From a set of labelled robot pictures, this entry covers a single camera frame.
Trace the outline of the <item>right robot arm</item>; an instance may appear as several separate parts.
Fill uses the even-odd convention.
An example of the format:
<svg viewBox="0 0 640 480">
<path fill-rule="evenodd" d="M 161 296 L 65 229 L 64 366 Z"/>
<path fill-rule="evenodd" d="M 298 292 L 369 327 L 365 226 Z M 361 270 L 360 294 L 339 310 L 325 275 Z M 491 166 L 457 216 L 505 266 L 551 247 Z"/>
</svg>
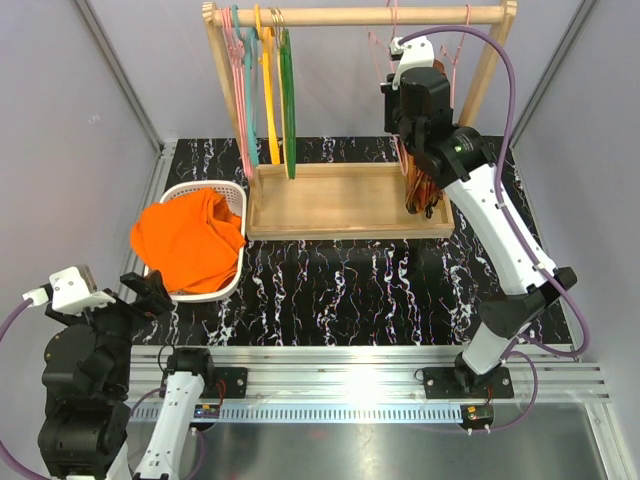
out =
<svg viewBox="0 0 640 480">
<path fill-rule="evenodd" d="M 490 386 L 518 335 L 577 276 L 570 267 L 556 266 L 526 228 L 482 135 L 454 123 L 443 73 L 417 67 L 390 74 L 381 92 L 385 131 L 399 136 L 418 169 L 463 213 L 498 276 L 500 293 L 480 304 L 481 324 L 451 369 L 456 389 L 476 396 Z"/>
</svg>

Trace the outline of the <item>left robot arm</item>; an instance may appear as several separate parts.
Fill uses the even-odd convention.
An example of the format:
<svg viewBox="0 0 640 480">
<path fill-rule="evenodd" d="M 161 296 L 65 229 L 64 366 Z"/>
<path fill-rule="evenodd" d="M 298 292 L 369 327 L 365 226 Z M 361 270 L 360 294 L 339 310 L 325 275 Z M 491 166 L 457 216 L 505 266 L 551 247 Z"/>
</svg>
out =
<svg viewBox="0 0 640 480">
<path fill-rule="evenodd" d="M 177 478 L 196 403 L 217 383 L 208 350 L 175 349 L 151 440 L 138 466 L 129 468 L 133 336 L 169 317 L 173 303 L 158 271 L 127 273 L 120 281 L 136 293 L 134 302 L 98 289 L 85 265 L 52 274 L 39 298 L 47 316 L 64 326 L 44 352 L 46 419 L 38 436 L 45 465 L 57 479 Z"/>
</svg>

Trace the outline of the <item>camouflage orange trousers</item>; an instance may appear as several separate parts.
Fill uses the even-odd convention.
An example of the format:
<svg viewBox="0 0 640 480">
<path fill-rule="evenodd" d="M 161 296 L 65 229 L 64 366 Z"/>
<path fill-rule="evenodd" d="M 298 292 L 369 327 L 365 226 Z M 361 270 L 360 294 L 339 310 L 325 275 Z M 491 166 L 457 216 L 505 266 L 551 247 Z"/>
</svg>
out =
<svg viewBox="0 0 640 480">
<path fill-rule="evenodd" d="M 436 60 L 432 67 L 435 67 L 446 76 L 442 62 Z M 433 213 L 433 207 L 442 198 L 442 191 L 431 178 L 429 172 L 439 168 L 433 166 L 428 158 L 428 144 L 407 145 L 399 136 L 397 137 L 396 146 L 405 178 L 405 206 L 407 211 L 411 214 L 423 213 L 430 217 Z"/>
</svg>

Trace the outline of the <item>yellow plastic hanger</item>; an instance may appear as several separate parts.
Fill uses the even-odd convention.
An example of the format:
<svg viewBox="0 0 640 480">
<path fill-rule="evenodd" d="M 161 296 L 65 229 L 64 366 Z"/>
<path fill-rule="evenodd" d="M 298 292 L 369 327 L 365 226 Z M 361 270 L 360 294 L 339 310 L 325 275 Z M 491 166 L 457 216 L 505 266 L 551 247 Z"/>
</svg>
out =
<svg viewBox="0 0 640 480">
<path fill-rule="evenodd" d="M 254 5 L 254 16 L 259 41 L 261 43 L 260 64 L 263 71 L 264 101 L 267 120 L 267 134 L 269 143 L 269 154 L 272 165 L 281 164 L 280 147 L 276 129 L 274 85 L 273 85 L 273 47 L 274 32 L 271 27 L 262 24 L 261 9 L 258 4 Z"/>
</svg>

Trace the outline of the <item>teal plastic hanger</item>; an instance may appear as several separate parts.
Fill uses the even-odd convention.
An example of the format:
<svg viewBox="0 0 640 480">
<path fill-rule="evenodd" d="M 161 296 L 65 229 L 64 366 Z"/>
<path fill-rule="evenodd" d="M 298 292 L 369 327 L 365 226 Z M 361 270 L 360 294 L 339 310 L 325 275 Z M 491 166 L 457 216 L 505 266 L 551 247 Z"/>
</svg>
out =
<svg viewBox="0 0 640 480">
<path fill-rule="evenodd" d="M 255 27 L 246 29 L 243 34 L 239 28 L 238 7 L 231 7 L 231 15 L 236 36 L 242 42 L 244 48 L 244 93 L 245 93 L 245 120 L 247 127 L 247 150 L 249 155 L 249 165 L 254 169 L 259 165 L 259 153 L 257 148 L 255 105 L 254 105 L 254 80 L 255 80 L 255 60 L 257 51 L 257 30 Z"/>
</svg>

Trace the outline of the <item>wooden tray base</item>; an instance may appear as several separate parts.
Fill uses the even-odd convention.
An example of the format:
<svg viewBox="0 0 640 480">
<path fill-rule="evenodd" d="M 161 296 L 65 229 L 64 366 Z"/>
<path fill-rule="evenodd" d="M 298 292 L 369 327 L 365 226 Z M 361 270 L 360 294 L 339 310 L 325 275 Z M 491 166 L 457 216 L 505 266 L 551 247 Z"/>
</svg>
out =
<svg viewBox="0 0 640 480">
<path fill-rule="evenodd" d="M 439 239 L 454 229 L 448 198 L 431 217 L 408 213 L 400 166 L 387 162 L 299 164 L 293 180 L 261 165 L 246 213 L 253 241 Z"/>
</svg>

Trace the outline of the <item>wooden clothes rack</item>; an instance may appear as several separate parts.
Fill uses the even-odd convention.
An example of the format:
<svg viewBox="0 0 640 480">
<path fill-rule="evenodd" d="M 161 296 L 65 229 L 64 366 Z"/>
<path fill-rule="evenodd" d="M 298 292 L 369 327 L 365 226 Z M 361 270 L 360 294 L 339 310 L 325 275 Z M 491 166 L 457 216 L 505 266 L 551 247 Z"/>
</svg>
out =
<svg viewBox="0 0 640 480">
<path fill-rule="evenodd" d="M 488 25 L 491 28 L 490 37 L 503 44 L 508 38 L 516 12 L 517 4 L 514 1 L 479 7 L 408 7 L 399 8 L 397 20 L 398 25 Z M 239 27 L 256 26 L 253 10 L 240 10 L 238 15 Z M 261 16 L 265 27 L 391 25 L 391 14 L 386 7 L 286 8 L 275 13 L 263 10 Z M 253 169 L 250 188 L 257 167 Z"/>
</svg>

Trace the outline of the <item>aluminium mounting rail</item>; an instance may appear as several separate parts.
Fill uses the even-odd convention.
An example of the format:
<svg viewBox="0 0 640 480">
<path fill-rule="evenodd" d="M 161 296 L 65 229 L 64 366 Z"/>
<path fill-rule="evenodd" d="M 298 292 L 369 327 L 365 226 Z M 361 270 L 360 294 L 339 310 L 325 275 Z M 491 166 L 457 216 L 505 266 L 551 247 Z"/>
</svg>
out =
<svg viewBox="0 0 640 480">
<path fill-rule="evenodd" d="M 212 347 L 216 368 L 241 367 L 247 386 L 241 399 L 225 399 L 222 423 L 454 423 L 466 405 L 489 402 L 522 411 L 534 405 L 610 400 L 600 367 L 521 347 L 507 362 L 503 385 L 478 398 L 436 398 L 424 368 L 447 367 L 453 346 L 400 347 Z"/>
</svg>

